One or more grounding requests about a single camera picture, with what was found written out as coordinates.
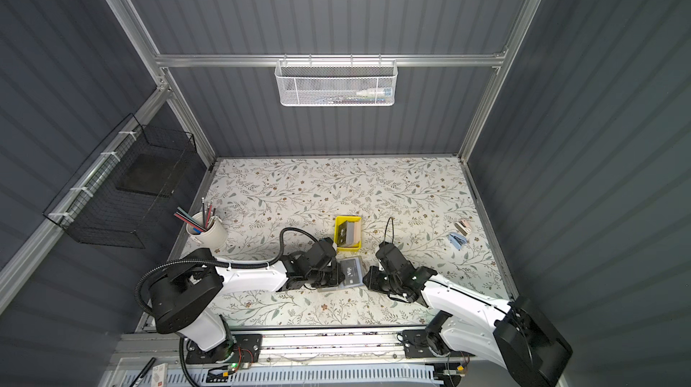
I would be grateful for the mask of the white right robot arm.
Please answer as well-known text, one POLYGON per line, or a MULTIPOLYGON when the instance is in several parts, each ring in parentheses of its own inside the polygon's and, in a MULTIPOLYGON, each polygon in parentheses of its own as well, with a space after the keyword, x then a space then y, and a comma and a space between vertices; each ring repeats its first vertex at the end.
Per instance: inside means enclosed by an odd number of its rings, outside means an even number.
POLYGON ((365 286, 396 302, 435 311, 425 329, 426 343, 435 354, 479 356, 505 368, 520 386, 559 383, 572 346, 530 299, 477 293, 430 267, 415 267, 391 242, 381 243, 376 257, 379 265, 365 275, 365 286))

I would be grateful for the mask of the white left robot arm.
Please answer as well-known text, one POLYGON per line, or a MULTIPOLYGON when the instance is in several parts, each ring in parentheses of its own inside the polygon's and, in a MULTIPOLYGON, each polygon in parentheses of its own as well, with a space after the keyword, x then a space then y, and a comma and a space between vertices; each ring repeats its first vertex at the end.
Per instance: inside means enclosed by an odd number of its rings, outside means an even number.
POLYGON ((176 334, 203 351, 225 345, 230 333, 210 309, 212 301, 232 293, 287 292, 304 286, 337 288, 347 270, 337 261, 330 238, 313 241, 306 251, 279 254, 265 262, 239 263, 212 255, 208 248, 147 272, 135 286, 138 304, 153 318, 156 332, 176 334))

